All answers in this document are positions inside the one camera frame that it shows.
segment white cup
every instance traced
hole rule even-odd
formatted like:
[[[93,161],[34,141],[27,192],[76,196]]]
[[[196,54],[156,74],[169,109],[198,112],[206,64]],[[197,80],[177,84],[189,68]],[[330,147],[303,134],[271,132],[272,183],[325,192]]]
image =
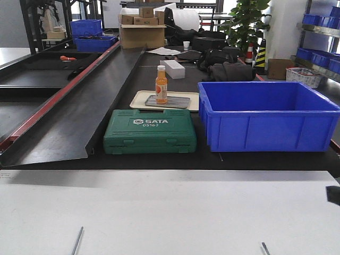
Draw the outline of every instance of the white cup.
[[[190,42],[189,41],[184,41],[183,42],[183,49],[184,50],[189,50]]]

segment blue storage bin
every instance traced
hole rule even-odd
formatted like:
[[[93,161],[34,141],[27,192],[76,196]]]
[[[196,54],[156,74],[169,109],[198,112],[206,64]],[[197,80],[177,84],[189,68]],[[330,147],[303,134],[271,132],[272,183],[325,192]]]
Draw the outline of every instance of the blue storage bin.
[[[310,62],[312,62],[315,65],[327,68],[329,65],[329,60],[330,60],[329,54],[312,53],[312,58]]]
[[[320,18],[321,18],[321,16],[319,16],[319,15],[305,14],[303,16],[302,23],[317,26],[320,22]]]
[[[115,36],[101,36],[101,39],[81,39],[76,38],[76,49],[79,52],[104,52],[118,39]]]
[[[321,55],[328,54],[327,52],[323,52],[322,50],[297,48],[296,56],[303,60],[310,61],[312,58],[312,53],[319,53]]]
[[[329,18],[330,17],[320,17],[320,21],[319,21],[318,26],[320,26],[320,27],[327,27],[328,22],[329,22]]]
[[[325,151],[340,107],[300,82],[199,82],[211,151]]]
[[[85,35],[85,36],[102,36],[103,32],[97,33],[95,35]],[[75,39],[79,38],[79,37],[83,37],[84,35],[74,35],[72,34],[72,39],[73,39],[73,43],[75,44]]]
[[[339,26],[339,18],[336,17],[329,17],[327,27],[328,28],[337,28]]]
[[[329,60],[329,66],[328,69],[335,73],[340,74],[340,59],[331,59]]]
[[[330,16],[340,18],[340,7],[333,6],[330,12]]]
[[[101,20],[76,20],[70,22],[73,35],[89,36],[101,33]]]
[[[308,60],[309,61],[312,58],[312,53],[313,53],[313,50],[304,49],[304,48],[298,48],[297,52],[296,52],[296,56],[298,58],[303,59],[303,60]]]

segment metal shelf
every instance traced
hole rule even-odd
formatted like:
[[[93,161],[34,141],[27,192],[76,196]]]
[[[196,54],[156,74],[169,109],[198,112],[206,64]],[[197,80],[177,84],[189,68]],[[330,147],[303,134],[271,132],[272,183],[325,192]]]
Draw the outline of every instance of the metal shelf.
[[[319,27],[317,25],[299,24],[304,31],[320,33],[322,35],[340,38],[340,30],[334,28]]]
[[[326,69],[324,67],[321,67],[319,65],[315,65],[307,60],[304,60],[304,59],[301,59],[301,58],[298,58],[296,56],[292,56],[292,61],[300,64],[300,65],[303,65],[309,69],[312,69],[316,72],[318,72],[319,74],[329,78],[329,79],[332,79],[336,82],[340,82],[340,74],[338,73],[335,73],[335,72],[332,72],[331,70],[329,69]]]

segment cardboard box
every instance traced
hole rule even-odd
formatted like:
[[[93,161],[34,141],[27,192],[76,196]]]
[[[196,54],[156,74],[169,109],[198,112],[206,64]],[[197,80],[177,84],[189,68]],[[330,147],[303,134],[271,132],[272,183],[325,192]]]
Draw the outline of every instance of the cardboard box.
[[[138,14],[120,14],[118,15],[119,24],[133,25],[133,18],[139,17]]]
[[[47,39],[65,39],[66,38],[66,32],[47,32]]]
[[[164,47],[165,25],[121,25],[120,41],[123,49]]]
[[[294,67],[294,62],[290,59],[268,59],[268,78],[285,80],[286,68],[288,67]]]
[[[53,27],[53,32],[63,32],[62,27]]]
[[[155,17],[158,18],[158,24],[159,25],[164,25],[164,12],[156,11]]]
[[[141,17],[141,18],[153,18],[154,17],[154,8],[152,8],[152,7],[139,8],[139,17]]]
[[[158,25],[158,18],[133,18],[134,25]]]

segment white bottle cap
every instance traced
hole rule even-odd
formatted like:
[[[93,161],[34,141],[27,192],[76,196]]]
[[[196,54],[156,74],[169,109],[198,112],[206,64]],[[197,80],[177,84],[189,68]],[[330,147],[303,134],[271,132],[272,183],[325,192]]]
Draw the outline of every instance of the white bottle cap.
[[[157,66],[157,70],[158,71],[163,71],[163,70],[165,70],[165,66],[164,65],[159,65],[159,66]]]

